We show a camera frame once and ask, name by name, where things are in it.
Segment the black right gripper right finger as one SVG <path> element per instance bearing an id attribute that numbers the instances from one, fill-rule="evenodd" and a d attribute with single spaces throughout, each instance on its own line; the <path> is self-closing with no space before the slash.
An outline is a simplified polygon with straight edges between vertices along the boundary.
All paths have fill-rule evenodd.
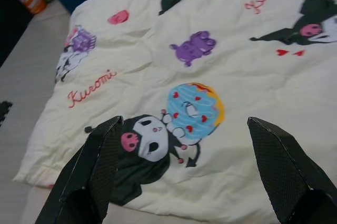
<path id="1" fill-rule="evenodd" d="M 336 186 L 295 138 L 249 117 L 257 167 L 280 223 L 336 223 Z"/>

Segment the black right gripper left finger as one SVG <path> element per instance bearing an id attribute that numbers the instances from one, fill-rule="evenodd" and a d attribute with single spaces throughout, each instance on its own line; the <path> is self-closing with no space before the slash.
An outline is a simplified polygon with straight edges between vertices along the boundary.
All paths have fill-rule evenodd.
<path id="1" fill-rule="evenodd" d="M 117 171 L 123 118 L 115 116 L 88 135 L 62 169 L 36 223 L 102 223 Z"/>

